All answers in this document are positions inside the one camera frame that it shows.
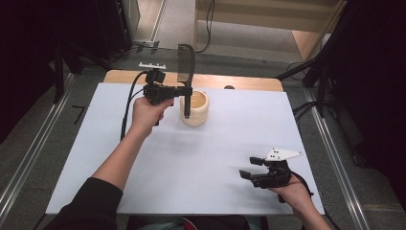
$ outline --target beige cup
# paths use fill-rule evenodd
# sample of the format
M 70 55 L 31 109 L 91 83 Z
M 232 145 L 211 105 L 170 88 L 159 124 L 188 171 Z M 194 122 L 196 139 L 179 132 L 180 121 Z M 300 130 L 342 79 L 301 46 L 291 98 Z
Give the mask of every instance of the beige cup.
M 198 127 L 206 122 L 209 113 L 210 101 L 207 94 L 202 91 L 193 91 L 191 96 L 191 117 L 185 118 L 185 97 L 180 97 L 180 119 L 191 127 Z

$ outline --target white board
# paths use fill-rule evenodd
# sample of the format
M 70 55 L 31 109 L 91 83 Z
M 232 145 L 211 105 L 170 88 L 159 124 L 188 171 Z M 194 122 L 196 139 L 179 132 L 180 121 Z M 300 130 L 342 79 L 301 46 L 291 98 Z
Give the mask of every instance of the white board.
M 141 89 L 136 85 L 134 92 Z M 119 144 L 129 84 L 99 84 L 66 161 L 47 214 L 70 203 L 87 177 Z M 272 148 L 304 154 L 288 159 L 308 183 L 317 210 L 323 206 L 283 92 L 198 88 L 210 98 L 208 120 L 190 127 L 180 120 L 179 99 L 146 139 L 134 163 L 118 213 L 137 215 L 292 214 L 277 195 L 254 188 L 239 170 L 267 173 L 251 165 Z

